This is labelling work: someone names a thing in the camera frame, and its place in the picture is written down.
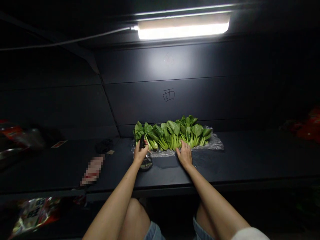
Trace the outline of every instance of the plastic bag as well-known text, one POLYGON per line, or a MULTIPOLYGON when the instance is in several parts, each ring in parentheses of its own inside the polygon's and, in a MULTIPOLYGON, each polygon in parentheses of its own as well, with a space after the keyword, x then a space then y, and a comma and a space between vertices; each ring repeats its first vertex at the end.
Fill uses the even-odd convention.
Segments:
POLYGON ((34 198, 24 201, 21 212, 9 239, 58 220, 55 216, 60 198, 34 198))
MULTIPOLYGON (((208 128, 208 129, 212 129, 211 132, 211 137, 208 139, 208 144, 204 145, 204 146, 196 146, 194 148, 191 148, 191 151, 197 151, 200 149, 211 149, 211 150, 220 150, 223 151, 224 150, 224 146, 222 141, 220 140, 220 138, 218 138, 218 136, 213 133, 213 128, 209 127, 209 126, 203 126, 203 128, 208 128)), ((135 149, 135 140, 133 139, 131 142, 131 151, 132 154, 134 153, 134 149, 135 149)), ((155 152, 151 152, 152 157, 172 157, 176 154, 176 151, 170 150, 168 149, 167 151, 161 151, 159 148, 155 151, 155 152)))

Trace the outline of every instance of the paper tag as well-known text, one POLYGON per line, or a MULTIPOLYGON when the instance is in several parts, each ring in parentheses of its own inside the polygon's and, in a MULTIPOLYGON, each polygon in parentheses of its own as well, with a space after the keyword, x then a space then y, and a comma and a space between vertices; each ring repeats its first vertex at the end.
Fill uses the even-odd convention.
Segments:
POLYGON ((112 155, 113 153, 114 153, 113 150, 110 150, 109 152, 107 152, 107 154, 110 154, 110 155, 112 155))
POLYGON ((64 144, 65 142, 67 142, 68 140, 65 140, 65 141, 59 141, 57 142, 55 145, 53 145, 51 148, 57 148, 57 147, 60 147, 62 144, 64 144))

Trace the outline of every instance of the white cable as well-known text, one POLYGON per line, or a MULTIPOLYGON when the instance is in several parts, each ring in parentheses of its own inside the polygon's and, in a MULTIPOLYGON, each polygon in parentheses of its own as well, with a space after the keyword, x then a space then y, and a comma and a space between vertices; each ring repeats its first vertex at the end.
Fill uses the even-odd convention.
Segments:
POLYGON ((91 38, 102 37, 102 36, 105 36, 105 35, 108 35, 108 34, 120 32, 120 31, 124 31, 124 30, 129 30, 129 29, 130 29, 130 27, 120 28, 120 29, 113 30, 113 31, 110 31, 110 32, 100 33, 100 34, 93 35, 93 36, 89 36, 89 37, 78 38, 78 39, 73 39, 73 40, 68 40, 68 41, 58 42, 58 43, 43 44, 43 45, 32 45, 32 46, 15 47, 15 48, 0 48, 0 51, 9 51, 9 50, 20 50, 20 49, 29 49, 29 48, 44 48, 44 47, 60 46, 60 45, 64 45, 64 44, 69 44, 69 43, 75 43, 75 42, 84 41, 84 40, 91 39, 91 38))

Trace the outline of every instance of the hand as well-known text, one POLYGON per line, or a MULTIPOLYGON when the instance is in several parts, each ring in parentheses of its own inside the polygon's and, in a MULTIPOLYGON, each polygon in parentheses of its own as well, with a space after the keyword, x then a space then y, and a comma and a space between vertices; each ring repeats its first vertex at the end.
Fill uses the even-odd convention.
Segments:
POLYGON ((191 148, 190 146, 181 140, 181 152, 178 148, 176 148, 176 152, 179 158, 181 165, 186 168, 188 166, 192 166, 192 155, 191 155, 191 148))
POLYGON ((149 146, 148 146, 147 140, 144 140, 144 144, 146 145, 145 148, 139 149, 140 148, 140 140, 139 140, 138 144, 136 145, 136 148, 134 149, 133 162, 137 162, 140 165, 142 164, 142 161, 146 157, 147 152, 149 150, 149 146))

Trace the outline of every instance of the leg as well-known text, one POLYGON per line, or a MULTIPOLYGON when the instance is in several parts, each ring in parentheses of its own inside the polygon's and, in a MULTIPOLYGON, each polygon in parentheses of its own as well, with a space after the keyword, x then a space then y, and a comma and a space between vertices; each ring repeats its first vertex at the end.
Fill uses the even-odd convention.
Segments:
POLYGON ((214 224, 212 223, 212 221, 210 220, 209 214, 205 209, 202 201, 200 201, 196 220, 197 220, 197 223, 202 227, 202 229, 205 230, 211 237, 215 238, 216 240, 219 239, 217 230, 214 224))
POLYGON ((150 223, 149 216, 139 201, 131 198, 118 239, 141 240, 147 234, 150 223))

